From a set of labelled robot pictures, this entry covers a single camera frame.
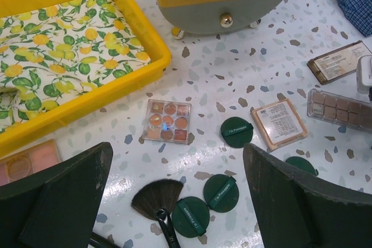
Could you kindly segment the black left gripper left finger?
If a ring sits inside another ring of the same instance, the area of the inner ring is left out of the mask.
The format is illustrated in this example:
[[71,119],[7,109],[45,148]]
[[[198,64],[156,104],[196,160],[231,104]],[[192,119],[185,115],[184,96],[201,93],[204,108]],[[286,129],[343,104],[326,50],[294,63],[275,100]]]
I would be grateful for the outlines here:
[[1,247],[87,247],[113,158],[101,142],[1,187]]

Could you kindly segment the long clear brown eyeshadow palette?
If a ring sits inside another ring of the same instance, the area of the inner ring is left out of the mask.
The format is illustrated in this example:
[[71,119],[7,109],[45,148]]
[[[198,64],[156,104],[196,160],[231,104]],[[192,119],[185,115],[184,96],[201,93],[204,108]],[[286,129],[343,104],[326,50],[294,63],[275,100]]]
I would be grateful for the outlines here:
[[330,92],[311,89],[307,116],[354,130],[371,132],[371,104]]

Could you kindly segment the long brown labelled palette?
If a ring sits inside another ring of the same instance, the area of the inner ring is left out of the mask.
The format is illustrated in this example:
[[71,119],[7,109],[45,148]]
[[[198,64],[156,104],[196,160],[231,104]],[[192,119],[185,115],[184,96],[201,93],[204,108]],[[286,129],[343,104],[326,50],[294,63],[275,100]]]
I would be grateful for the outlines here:
[[356,71],[363,56],[370,56],[371,50],[362,40],[310,59],[308,68],[321,85],[329,84]]

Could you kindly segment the square peach compact labelled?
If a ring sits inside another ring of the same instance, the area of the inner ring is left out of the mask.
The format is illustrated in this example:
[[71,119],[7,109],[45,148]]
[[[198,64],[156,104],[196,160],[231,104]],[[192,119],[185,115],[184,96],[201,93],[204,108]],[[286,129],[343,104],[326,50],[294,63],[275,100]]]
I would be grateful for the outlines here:
[[270,151],[308,136],[302,119],[288,98],[253,109],[251,116]]

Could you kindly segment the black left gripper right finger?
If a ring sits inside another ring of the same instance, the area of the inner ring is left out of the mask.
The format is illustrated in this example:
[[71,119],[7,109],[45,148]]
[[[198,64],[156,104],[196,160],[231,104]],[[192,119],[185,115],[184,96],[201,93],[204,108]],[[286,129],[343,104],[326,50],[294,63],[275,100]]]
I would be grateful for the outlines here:
[[243,161],[265,247],[371,247],[371,195],[248,143]]

